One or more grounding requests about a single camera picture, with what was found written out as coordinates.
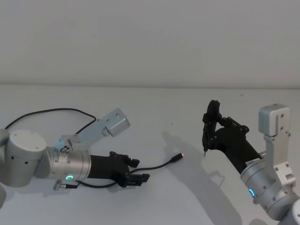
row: black cable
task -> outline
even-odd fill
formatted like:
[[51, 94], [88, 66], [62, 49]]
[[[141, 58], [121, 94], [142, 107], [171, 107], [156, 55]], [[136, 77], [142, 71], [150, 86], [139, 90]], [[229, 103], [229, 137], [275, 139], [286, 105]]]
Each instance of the black cable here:
[[80, 130], [78, 130], [78, 131], [76, 132], [76, 134], [79, 134], [79, 133], [82, 132], [85, 128], [87, 128], [89, 125], [91, 125], [92, 123], [94, 123], [94, 122], [97, 120], [97, 118], [96, 118], [95, 116], [93, 116], [93, 115], [91, 115], [91, 114], [88, 114], [88, 113], [86, 113], [86, 112], [84, 112], [84, 111], [81, 111], [81, 110], [79, 110], [79, 109], [73, 109], [73, 108], [56, 108], [56, 109], [47, 109], [47, 110], [41, 110], [41, 111], [31, 112], [31, 113], [25, 114], [25, 115], [23, 115], [23, 116], [20, 116], [19, 118], [15, 119], [15, 120], [12, 121], [10, 124], [8, 124], [8, 125], [5, 127], [5, 129], [10, 128], [13, 124], [15, 124], [17, 121], [23, 119], [23, 118], [26, 117], [26, 116], [31, 116], [31, 115], [39, 114], [39, 113], [53, 112], [53, 111], [76, 111], [76, 112], [82, 113], [82, 114], [84, 114], [84, 115], [87, 115], [87, 116], [93, 118], [93, 121], [92, 121], [92, 122], [90, 122], [90, 123], [88, 123], [87, 125], [85, 125], [84, 127], [82, 127]]
[[[178, 160], [182, 159], [184, 157], [184, 154], [183, 153], [179, 153], [177, 154], [176, 156], [174, 156], [173, 158], [171, 158], [168, 162], [162, 164], [162, 165], [159, 165], [159, 166], [155, 166], [155, 167], [145, 167], [145, 168], [138, 168], [138, 169], [134, 169], [132, 171], [130, 171], [130, 174], [133, 174], [135, 172], [138, 172], [138, 171], [145, 171], [145, 170], [156, 170], [156, 169], [159, 169], [159, 168], [162, 168], [170, 163], [175, 163], [177, 162]], [[92, 185], [92, 184], [87, 184], [87, 183], [84, 183], [82, 181], [77, 181], [78, 182], [78, 185], [79, 184], [82, 184], [84, 186], [87, 186], [89, 188], [109, 188], [109, 187], [112, 187], [114, 185], [117, 184], [117, 182], [113, 182], [113, 183], [110, 183], [110, 184], [106, 184], [106, 185]]]

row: white table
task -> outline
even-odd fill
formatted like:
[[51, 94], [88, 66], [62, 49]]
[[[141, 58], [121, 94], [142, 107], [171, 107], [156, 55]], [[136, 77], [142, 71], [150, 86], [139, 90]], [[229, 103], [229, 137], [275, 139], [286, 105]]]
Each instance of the white table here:
[[[32, 111], [74, 107], [101, 118], [120, 107], [131, 127], [91, 148], [92, 154], [113, 150], [155, 166], [183, 152], [182, 161], [151, 171], [141, 187], [53, 190], [53, 180], [33, 179], [22, 188], [4, 186], [7, 200], [0, 210], [4, 225], [275, 225], [252, 197], [239, 174], [219, 151], [203, 157], [202, 116], [212, 99], [220, 112], [247, 125], [248, 141], [265, 149], [258, 132], [261, 106], [283, 103], [292, 109], [289, 163], [300, 179], [299, 90], [188, 90], [89, 87], [0, 86], [0, 127]], [[50, 112], [28, 117], [11, 130], [40, 133], [49, 146], [72, 134], [89, 118], [76, 112]], [[107, 181], [94, 183], [104, 184]], [[300, 187], [295, 188], [300, 194]]]

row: white wall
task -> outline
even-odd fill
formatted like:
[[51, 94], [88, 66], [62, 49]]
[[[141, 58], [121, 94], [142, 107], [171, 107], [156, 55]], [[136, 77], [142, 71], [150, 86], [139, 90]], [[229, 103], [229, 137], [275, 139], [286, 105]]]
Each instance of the white wall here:
[[300, 87], [298, 0], [2, 0], [0, 83]]

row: led indicator light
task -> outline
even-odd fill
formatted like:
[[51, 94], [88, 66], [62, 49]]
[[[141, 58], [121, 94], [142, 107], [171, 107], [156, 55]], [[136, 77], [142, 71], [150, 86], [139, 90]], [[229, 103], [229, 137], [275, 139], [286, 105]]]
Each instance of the led indicator light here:
[[249, 189], [250, 194], [252, 195], [252, 197], [255, 196], [254, 191], [252, 189]]
[[66, 180], [73, 180], [73, 178], [74, 178], [73, 175], [68, 175], [68, 176], [66, 177]]

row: black wire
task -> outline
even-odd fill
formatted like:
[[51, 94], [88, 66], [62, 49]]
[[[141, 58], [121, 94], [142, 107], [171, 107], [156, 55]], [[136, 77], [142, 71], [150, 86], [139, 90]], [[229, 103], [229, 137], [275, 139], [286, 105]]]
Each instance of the black wire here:
[[79, 109], [73, 109], [73, 108], [56, 108], [56, 109], [47, 109], [47, 110], [41, 110], [41, 111], [31, 112], [31, 113], [25, 114], [25, 115], [23, 115], [23, 116], [20, 116], [19, 118], [15, 119], [15, 120], [12, 121], [10, 124], [8, 124], [8, 125], [5, 127], [5, 129], [10, 128], [13, 124], [15, 124], [17, 121], [23, 119], [23, 118], [26, 117], [26, 116], [31, 116], [31, 115], [39, 114], [39, 113], [53, 112], [53, 111], [76, 111], [76, 112], [82, 113], [82, 114], [84, 114], [84, 115], [87, 115], [87, 116], [93, 118], [93, 121], [92, 121], [92, 122], [88, 123], [88, 124], [85, 125], [83, 128], [81, 128], [80, 130], [78, 130], [78, 131], [76, 132], [76, 134], [79, 134], [79, 133], [82, 132], [85, 128], [87, 128], [89, 125], [91, 125], [92, 123], [94, 123], [94, 122], [97, 120], [97, 118], [96, 118], [95, 116], [93, 116], [93, 115], [91, 115], [91, 114], [88, 114], [88, 113], [86, 113], [86, 112], [84, 112], [84, 111], [81, 111], [81, 110], [79, 110]]
[[[170, 161], [168, 161], [168, 162], [166, 162], [162, 165], [159, 165], [159, 166], [134, 169], [134, 170], [130, 171], [130, 174], [133, 174], [133, 173], [138, 172], [138, 171], [144, 171], [144, 170], [156, 170], [156, 169], [162, 168], [162, 167], [170, 164], [171, 162], [172, 161], [170, 160]], [[117, 182], [113, 182], [113, 183], [106, 184], [106, 185], [92, 185], [92, 184], [84, 183], [84, 182], [79, 181], [79, 180], [77, 182], [78, 182], [78, 185], [82, 184], [82, 185], [87, 186], [89, 188], [109, 188], [109, 187], [112, 187], [112, 186], [117, 184]]]

